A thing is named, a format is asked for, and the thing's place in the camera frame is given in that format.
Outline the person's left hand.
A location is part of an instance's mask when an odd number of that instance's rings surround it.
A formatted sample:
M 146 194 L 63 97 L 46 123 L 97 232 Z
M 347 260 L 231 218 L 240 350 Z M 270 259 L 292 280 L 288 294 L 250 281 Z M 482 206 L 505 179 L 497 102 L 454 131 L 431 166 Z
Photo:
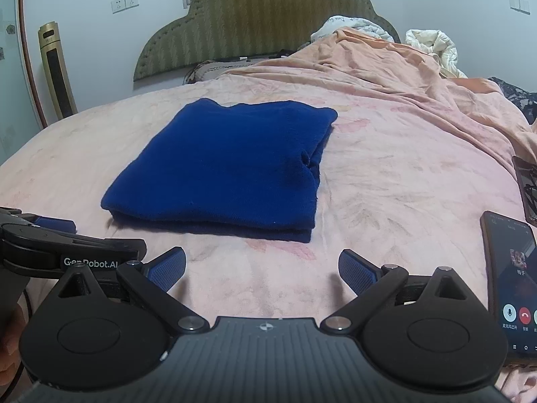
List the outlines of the person's left hand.
M 19 353 L 19 340 L 33 308 L 24 301 L 17 304 L 10 317 L 1 321 L 1 402 L 8 402 L 24 371 Z

